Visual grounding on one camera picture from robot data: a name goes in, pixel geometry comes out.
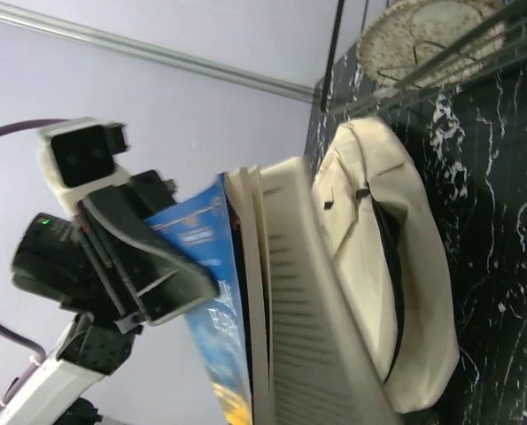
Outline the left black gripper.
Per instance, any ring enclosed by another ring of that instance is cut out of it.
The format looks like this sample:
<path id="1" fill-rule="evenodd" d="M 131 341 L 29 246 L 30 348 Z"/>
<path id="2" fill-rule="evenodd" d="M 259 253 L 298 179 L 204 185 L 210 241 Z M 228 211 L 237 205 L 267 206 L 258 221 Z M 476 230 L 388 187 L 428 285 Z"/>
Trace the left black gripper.
<path id="1" fill-rule="evenodd" d="M 14 253 L 13 284 L 121 334 L 214 298 L 214 274 L 145 223 L 174 192 L 150 170 L 89 193 L 69 220 L 38 214 Z"/>

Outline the landscape cover thin book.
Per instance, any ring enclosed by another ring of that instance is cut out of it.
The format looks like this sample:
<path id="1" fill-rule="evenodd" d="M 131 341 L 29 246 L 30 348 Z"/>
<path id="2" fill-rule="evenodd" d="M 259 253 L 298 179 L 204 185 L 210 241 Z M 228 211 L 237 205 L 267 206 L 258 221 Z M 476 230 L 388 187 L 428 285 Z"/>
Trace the landscape cover thin book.
<path id="1" fill-rule="evenodd" d="M 241 167 L 147 220 L 215 276 L 185 319 L 230 424 L 397 424 L 329 258 L 309 166 Z"/>

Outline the cream canvas student bag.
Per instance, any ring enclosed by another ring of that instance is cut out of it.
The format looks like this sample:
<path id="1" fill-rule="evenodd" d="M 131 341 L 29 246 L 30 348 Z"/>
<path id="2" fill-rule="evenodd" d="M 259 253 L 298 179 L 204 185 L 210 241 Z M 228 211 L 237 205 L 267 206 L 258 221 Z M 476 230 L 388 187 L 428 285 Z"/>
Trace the cream canvas student bag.
<path id="1" fill-rule="evenodd" d="M 414 161 L 382 120 L 351 120 L 337 128 L 313 193 L 393 409 L 433 406 L 460 354 L 446 253 Z"/>

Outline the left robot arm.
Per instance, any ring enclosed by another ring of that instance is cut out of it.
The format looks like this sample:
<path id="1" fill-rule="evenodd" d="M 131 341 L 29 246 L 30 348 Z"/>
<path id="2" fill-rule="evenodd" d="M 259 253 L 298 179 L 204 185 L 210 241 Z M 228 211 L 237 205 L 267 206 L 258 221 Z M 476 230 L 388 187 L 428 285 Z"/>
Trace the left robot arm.
<path id="1" fill-rule="evenodd" d="M 74 313 L 50 352 L 30 344 L 27 371 L 0 399 L 0 424 L 93 424 L 82 399 L 129 358 L 144 326 L 158 326 L 216 296 L 206 267 L 146 221 L 174 205 L 175 186 L 153 171 L 89 193 L 70 220 L 41 213 L 11 263 L 12 282 Z"/>

